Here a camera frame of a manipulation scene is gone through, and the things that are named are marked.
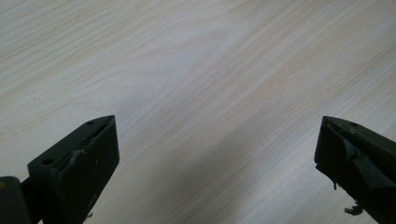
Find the black plastic part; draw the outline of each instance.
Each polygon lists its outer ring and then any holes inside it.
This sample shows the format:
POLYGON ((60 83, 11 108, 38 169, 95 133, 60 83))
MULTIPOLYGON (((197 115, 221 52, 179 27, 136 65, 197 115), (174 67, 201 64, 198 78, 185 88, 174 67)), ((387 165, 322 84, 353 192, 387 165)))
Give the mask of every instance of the black plastic part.
POLYGON ((315 162, 356 200, 356 210, 396 223, 396 143, 357 123, 323 117, 315 162))
POLYGON ((30 177, 21 183, 21 188, 23 197, 26 201, 26 206, 29 210, 30 219, 32 223, 38 223, 45 213, 45 211, 43 211, 44 200, 38 193, 37 187, 33 185, 30 177))
POLYGON ((43 222, 81 224, 119 160, 115 117, 107 116, 86 122, 31 161, 26 186, 42 200, 43 222))
POLYGON ((14 176, 0 177, 0 223, 32 224, 20 181, 14 176))

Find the table surface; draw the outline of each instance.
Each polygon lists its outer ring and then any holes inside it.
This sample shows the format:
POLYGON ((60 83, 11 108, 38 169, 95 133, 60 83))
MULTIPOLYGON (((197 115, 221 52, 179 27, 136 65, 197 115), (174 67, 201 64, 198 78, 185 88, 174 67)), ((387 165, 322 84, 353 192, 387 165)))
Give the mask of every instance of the table surface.
POLYGON ((115 115, 86 223, 375 223, 315 169, 321 118, 396 139, 394 1, 0 3, 0 175, 115 115))

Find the screw hole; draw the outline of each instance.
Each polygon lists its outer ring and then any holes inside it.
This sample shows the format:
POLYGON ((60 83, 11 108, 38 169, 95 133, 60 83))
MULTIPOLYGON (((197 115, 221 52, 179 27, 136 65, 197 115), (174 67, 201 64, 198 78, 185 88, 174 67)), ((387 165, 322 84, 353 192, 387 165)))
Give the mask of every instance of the screw hole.
POLYGON ((50 165, 50 164, 52 164, 54 162, 54 159, 45 159, 45 160, 43 160, 43 164, 44 165, 50 165))

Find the metal screw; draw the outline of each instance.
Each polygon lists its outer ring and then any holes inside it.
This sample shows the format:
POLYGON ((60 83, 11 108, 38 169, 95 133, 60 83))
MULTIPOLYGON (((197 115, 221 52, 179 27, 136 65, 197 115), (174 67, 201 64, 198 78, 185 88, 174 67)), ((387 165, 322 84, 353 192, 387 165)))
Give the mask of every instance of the metal screw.
POLYGON ((4 181, 0 181, 0 189, 4 189, 7 186, 7 183, 4 181))

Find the wood grain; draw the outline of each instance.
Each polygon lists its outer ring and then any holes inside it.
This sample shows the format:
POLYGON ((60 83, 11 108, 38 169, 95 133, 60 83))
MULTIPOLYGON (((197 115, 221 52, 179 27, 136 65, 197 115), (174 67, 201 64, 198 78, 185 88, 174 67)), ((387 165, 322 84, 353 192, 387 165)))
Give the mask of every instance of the wood grain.
POLYGON ((374 223, 315 169, 321 117, 396 140, 394 1, 0 3, 0 175, 114 114, 86 223, 374 223))

